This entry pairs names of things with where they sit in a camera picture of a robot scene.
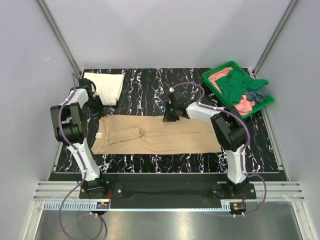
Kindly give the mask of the beige t-shirt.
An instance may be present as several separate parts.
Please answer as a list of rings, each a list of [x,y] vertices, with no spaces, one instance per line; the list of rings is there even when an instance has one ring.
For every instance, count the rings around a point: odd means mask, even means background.
[[[95,155],[177,155],[221,152],[213,126],[198,119],[164,122],[162,116],[108,115],[99,119]]]

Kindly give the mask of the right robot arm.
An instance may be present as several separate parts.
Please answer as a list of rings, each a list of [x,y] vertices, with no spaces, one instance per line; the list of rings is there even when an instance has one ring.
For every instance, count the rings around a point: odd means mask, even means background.
[[[180,118],[196,119],[212,125],[218,143],[225,150],[228,172],[228,195],[239,198],[245,192],[247,171],[245,149],[250,140],[249,130],[242,116],[234,106],[213,107],[188,100],[174,88],[169,89],[165,103],[165,122],[175,122]]]

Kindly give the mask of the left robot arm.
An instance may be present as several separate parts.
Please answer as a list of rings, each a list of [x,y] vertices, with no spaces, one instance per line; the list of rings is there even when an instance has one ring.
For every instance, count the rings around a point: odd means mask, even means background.
[[[87,106],[99,115],[105,115],[105,107],[96,94],[96,85],[87,78],[78,79],[72,73],[73,87],[69,96],[59,105],[50,108],[53,132],[56,140],[65,144],[76,160],[82,175],[80,185],[97,198],[108,193],[101,171],[93,159],[87,137],[88,129],[83,116],[83,107]]]

